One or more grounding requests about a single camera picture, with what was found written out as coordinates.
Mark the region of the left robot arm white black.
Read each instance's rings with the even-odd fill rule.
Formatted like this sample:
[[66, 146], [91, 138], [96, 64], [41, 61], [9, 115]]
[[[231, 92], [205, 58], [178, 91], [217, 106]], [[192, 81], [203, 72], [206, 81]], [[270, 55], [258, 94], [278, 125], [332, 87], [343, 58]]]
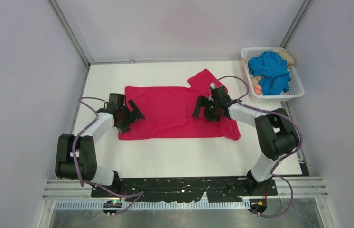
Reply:
[[111, 93], [102, 99], [103, 107], [94, 109], [79, 98], [78, 102], [90, 109], [94, 118], [78, 133], [62, 134], [57, 141], [55, 174], [58, 178], [78, 180], [80, 185], [89, 184], [101, 188], [111, 197], [119, 196], [122, 188], [117, 171], [98, 164], [98, 141], [110, 130], [120, 134], [145, 116], [133, 100], [126, 95]]

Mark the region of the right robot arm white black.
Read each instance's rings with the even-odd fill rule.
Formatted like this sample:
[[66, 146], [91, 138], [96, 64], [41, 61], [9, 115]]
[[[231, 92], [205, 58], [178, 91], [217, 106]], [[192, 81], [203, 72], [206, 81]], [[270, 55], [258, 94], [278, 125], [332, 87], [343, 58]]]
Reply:
[[274, 170], [285, 158], [294, 154], [302, 145], [297, 125], [287, 112], [278, 108], [263, 110], [232, 100], [225, 86], [210, 88], [210, 96], [200, 95], [192, 116], [203, 115], [206, 120], [219, 122], [222, 118], [248, 124], [256, 129], [261, 154], [246, 175], [246, 190], [259, 195], [269, 185]]

